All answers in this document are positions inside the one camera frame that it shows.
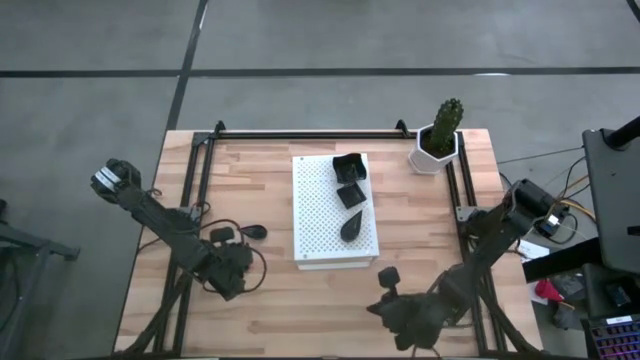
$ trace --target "cactus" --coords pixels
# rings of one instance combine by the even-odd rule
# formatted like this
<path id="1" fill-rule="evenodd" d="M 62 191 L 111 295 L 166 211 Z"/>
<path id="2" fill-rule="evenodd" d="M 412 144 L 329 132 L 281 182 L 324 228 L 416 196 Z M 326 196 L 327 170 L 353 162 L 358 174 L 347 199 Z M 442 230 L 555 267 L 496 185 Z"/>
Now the cactus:
<path id="1" fill-rule="evenodd" d="M 422 148 L 437 157 L 444 157 L 453 151 L 453 133 L 462 120 L 464 109 L 458 99 L 445 101 L 438 110 L 436 120 Z"/>

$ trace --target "keyboard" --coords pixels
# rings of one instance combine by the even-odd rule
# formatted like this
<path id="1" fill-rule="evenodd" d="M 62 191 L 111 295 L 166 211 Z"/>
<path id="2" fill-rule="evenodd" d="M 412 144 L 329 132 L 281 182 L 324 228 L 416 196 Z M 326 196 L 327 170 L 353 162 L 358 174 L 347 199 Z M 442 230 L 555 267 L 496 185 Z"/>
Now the keyboard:
<path id="1" fill-rule="evenodd" d="M 589 325 L 600 359 L 640 359 L 640 316 L 602 319 Z"/>

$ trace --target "white label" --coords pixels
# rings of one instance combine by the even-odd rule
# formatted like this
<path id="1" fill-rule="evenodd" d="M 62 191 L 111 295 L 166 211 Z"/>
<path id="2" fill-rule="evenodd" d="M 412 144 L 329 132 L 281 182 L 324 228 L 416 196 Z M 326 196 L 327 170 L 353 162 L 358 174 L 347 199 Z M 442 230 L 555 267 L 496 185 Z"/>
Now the white label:
<path id="1" fill-rule="evenodd" d="M 106 177 L 108 177 L 109 180 L 111 180 L 114 184 L 117 184 L 121 181 L 118 175 L 111 172 L 111 170 L 109 170 L 109 168 L 106 166 L 100 169 L 100 172 L 102 172 Z"/>
<path id="2" fill-rule="evenodd" d="M 109 190 L 115 192 L 113 189 L 113 183 L 109 181 L 109 179 L 107 179 L 104 175 L 102 175 L 100 171 L 96 173 L 96 179 L 98 179 L 98 181 L 100 181 L 102 185 L 106 186 Z"/>
<path id="3" fill-rule="evenodd" d="M 607 319 L 608 325 L 620 324 L 621 322 L 630 322 L 631 316 L 619 316 L 617 318 Z"/>

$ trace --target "potted cactus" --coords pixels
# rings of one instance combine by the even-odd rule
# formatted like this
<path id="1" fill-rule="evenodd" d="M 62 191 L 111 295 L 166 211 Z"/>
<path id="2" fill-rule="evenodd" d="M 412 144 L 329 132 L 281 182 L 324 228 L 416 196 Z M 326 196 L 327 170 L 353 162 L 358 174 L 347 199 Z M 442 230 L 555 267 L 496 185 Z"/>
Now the potted cactus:
<path id="1" fill-rule="evenodd" d="M 433 124 L 418 130 L 409 164 L 418 174 L 435 175 L 458 155 L 456 128 L 464 109 L 458 99 L 445 101 Z"/>

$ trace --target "white hexagonal pot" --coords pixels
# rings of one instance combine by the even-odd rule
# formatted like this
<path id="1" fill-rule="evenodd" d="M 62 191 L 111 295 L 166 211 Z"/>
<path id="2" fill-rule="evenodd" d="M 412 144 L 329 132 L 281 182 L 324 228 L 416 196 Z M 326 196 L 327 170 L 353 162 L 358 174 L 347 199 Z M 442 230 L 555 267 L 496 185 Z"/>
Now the white hexagonal pot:
<path id="1" fill-rule="evenodd" d="M 409 164 L 417 174 L 420 175 L 436 175 L 448 163 L 458 156 L 458 133 L 453 135 L 453 152 L 443 158 L 436 158 L 428 152 L 420 148 L 420 140 L 429 133 L 433 124 L 420 128 L 416 136 L 416 144 L 409 153 Z"/>

